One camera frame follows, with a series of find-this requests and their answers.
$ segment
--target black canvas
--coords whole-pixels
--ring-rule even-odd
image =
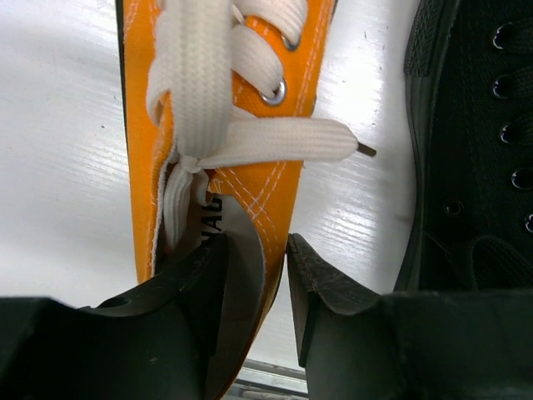
[[[418,188],[396,290],[533,287],[533,2],[422,0],[405,73]]]

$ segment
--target metal eyelet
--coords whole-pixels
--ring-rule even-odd
[[[511,91],[511,80],[508,75],[500,75],[492,83],[492,96],[499,100],[507,100]]]
[[[529,168],[518,168],[511,174],[512,185],[522,192],[530,191],[533,172]]]
[[[299,37],[298,42],[294,44],[289,42],[289,39],[284,36],[282,36],[281,39],[283,40],[283,45],[289,52],[295,52],[300,47],[301,37]]]
[[[274,92],[274,97],[268,97],[265,96],[263,93],[261,93],[261,100],[268,106],[275,107],[279,106],[281,103],[283,103],[283,100],[286,98],[286,82],[285,78],[283,78],[280,82],[280,86],[277,87],[276,91]]]
[[[526,225],[527,232],[533,233],[533,214],[530,214],[526,217],[524,224]]]
[[[456,198],[448,198],[442,203],[444,214],[449,218],[457,218],[463,211],[463,203]]]
[[[506,22],[494,31],[491,39],[492,47],[501,52],[505,51],[504,44],[509,37],[509,27],[512,25],[513,22]]]
[[[498,138],[501,140],[502,143],[513,144],[513,142],[511,141],[512,131],[513,130],[511,123],[506,123],[498,132]]]

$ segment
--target white surface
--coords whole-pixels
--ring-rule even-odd
[[[378,151],[302,175],[292,231],[390,291],[414,209],[402,64],[416,0],[339,0],[317,117]],[[97,305],[135,285],[112,0],[0,0],[0,295]],[[250,358],[296,368],[286,279]]]

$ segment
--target shoe label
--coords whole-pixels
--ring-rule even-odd
[[[213,393],[235,378],[237,366],[246,356],[254,338],[265,279],[261,240],[252,220],[232,196],[214,195],[207,207],[191,203],[187,236],[179,248],[188,254],[217,233],[228,235],[230,257],[217,354],[209,363],[207,391]]]

